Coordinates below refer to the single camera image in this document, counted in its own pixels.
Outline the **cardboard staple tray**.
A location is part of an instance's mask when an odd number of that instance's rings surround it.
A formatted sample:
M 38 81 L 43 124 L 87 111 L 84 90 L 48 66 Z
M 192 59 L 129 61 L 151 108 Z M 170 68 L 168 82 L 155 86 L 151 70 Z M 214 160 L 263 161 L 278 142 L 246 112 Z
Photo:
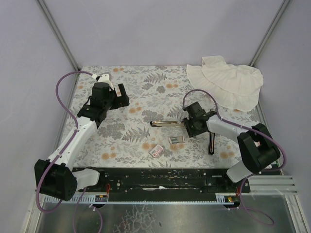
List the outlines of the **cardboard staple tray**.
M 172 136 L 169 137 L 169 143 L 172 144 L 179 144 L 179 143 L 184 143 L 185 142 L 185 138 L 184 136 Z

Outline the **black stapler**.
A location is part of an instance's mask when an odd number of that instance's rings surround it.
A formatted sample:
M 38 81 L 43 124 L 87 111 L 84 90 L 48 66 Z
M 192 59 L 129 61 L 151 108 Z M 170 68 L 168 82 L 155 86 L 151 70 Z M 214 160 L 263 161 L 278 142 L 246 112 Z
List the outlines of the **black stapler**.
M 208 153 L 209 155 L 213 155 L 215 153 L 215 133 L 209 133 L 209 141 L 208 141 Z

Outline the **silver stapler magazine rail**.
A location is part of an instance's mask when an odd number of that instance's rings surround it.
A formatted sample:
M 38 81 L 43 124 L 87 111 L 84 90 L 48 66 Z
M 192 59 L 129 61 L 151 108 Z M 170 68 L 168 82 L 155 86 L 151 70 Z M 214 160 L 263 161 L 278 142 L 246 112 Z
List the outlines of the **silver stapler magazine rail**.
M 151 121 L 151 127 L 184 127 L 183 121 Z

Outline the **red white staple box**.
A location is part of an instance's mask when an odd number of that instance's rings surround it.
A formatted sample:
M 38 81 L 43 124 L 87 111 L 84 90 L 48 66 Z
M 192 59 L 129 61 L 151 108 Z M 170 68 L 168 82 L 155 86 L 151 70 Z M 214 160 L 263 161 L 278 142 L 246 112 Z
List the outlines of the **red white staple box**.
M 154 148 L 152 148 L 149 153 L 153 156 L 153 157 L 157 157 L 162 151 L 163 151 L 163 147 L 159 144 L 157 144 Z

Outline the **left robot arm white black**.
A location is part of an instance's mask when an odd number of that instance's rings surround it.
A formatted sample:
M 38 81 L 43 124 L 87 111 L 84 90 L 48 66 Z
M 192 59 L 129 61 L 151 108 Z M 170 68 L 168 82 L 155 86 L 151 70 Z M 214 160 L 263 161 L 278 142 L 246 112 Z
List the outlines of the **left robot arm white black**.
M 77 190 L 98 183 L 100 174 L 92 168 L 74 172 L 73 165 L 87 140 L 106 119 L 109 110 L 129 106 L 123 84 L 120 95 L 107 82 L 96 82 L 92 94 L 77 114 L 75 126 L 47 160 L 35 164 L 37 193 L 69 201 Z

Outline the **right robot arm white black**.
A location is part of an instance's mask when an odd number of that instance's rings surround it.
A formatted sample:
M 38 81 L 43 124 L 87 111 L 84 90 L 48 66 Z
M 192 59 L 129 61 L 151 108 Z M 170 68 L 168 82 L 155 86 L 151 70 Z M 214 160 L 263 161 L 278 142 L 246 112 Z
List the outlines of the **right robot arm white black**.
M 184 107 L 183 110 L 188 113 L 183 123 L 189 137 L 206 132 L 218 133 L 239 145 L 242 160 L 226 172 L 234 183 L 261 172 L 280 158 L 280 151 L 271 141 L 271 135 L 263 124 L 246 128 L 221 118 L 216 111 L 206 112 L 198 102 Z

